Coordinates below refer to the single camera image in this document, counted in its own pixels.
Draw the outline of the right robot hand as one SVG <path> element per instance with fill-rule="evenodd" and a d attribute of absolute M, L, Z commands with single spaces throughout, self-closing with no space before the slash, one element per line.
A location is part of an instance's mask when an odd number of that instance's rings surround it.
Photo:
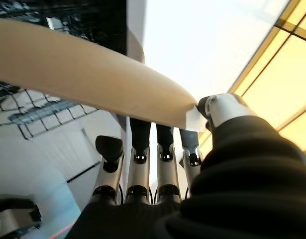
<path fill-rule="evenodd" d="M 94 196 L 69 239 L 306 239 L 306 155 L 236 94 L 202 98 L 213 148 L 181 203 Z"/>

